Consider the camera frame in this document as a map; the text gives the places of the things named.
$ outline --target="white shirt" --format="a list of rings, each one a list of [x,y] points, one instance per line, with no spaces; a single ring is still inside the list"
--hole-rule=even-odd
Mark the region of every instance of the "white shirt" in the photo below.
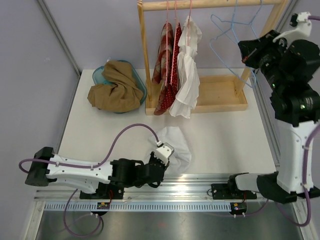
[[[202,32],[190,17],[189,30],[188,18],[185,20],[181,37],[178,42],[179,54],[177,56],[177,68],[180,80],[179,92],[170,108],[171,116],[183,116],[190,118],[191,109],[195,109],[199,96],[200,79],[198,76],[195,56],[198,54],[198,43],[202,38]]]

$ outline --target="clothes hanger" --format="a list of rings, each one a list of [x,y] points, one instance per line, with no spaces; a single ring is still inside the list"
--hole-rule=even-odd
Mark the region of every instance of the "clothes hanger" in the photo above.
[[[190,0],[190,11],[189,11],[189,18],[188,18],[188,25],[187,25],[187,45],[189,46],[189,23],[191,17],[191,9],[192,9],[192,0]]]
[[[174,33],[174,44],[173,44],[173,55],[175,54],[175,49],[176,49],[176,37],[177,37],[177,28],[179,25],[179,19],[177,17],[177,1],[174,1],[174,20],[175,20],[175,33]],[[170,84],[172,85],[172,78],[174,74],[174,63],[175,63],[175,58],[172,56],[172,66],[171,66],[171,76],[170,76]]]
[[[169,21],[169,0],[166,0],[166,22],[165,22],[165,28],[166,28],[166,35],[165,35],[165,44],[166,44],[166,50],[165,50],[165,54],[166,54],[166,63],[165,63],[165,82],[164,85],[167,86],[168,84],[168,21]]]

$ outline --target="white cloth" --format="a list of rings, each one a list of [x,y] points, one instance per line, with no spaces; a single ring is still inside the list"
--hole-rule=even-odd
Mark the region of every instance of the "white cloth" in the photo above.
[[[188,147],[184,134],[178,126],[166,126],[156,133],[159,140],[163,143],[168,143],[174,148],[174,153],[170,157],[169,167],[166,169],[165,174],[182,174],[184,173],[191,162],[191,152]],[[157,147],[155,137],[152,135],[148,140]],[[150,153],[145,157],[144,163],[148,163]]]
[[[202,38],[202,32],[190,17],[189,30],[188,18],[183,25],[182,35],[179,39],[179,54],[177,57],[177,68],[180,80],[180,89],[170,108],[171,116],[183,116],[190,118],[191,109],[195,109],[199,97],[200,79],[195,63],[198,43]]]

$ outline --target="tan cloth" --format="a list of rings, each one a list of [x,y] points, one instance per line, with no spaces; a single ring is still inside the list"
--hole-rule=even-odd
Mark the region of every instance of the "tan cloth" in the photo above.
[[[144,93],[137,87],[130,63],[108,61],[102,75],[113,84],[97,84],[91,87],[88,100],[92,107],[117,113],[140,107]]]

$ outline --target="wooden clothes rack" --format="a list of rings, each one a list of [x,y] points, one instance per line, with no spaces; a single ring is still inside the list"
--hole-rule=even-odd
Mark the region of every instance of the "wooden clothes rack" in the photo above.
[[[263,5],[273,5],[272,11],[265,22],[261,35],[265,35],[276,27],[277,22],[286,9],[289,0],[263,0]],[[237,6],[259,6],[261,0],[237,0]],[[193,9],[235,7],[236,0],[193,0]],[[167,10],[167,1],[143,2],[137,1],[141,38],[146,74],[147,99],[145,103],[146,115],[153,115],[158,104],[161,84],[152,84],[150,77],[149,58],[144,12]],[[175,9],[175,1],[169,1],[170,10]],[[190,0],[179,0],[176,9],[189,9]],[[241,78],[247,80],[251,72],[245,68]],[[248,107],[248,102],[243,88],[245,83],[236,76],[211,75],[200,76],[199,97],[192,113],[212,113],[227,111],[243,111]]]

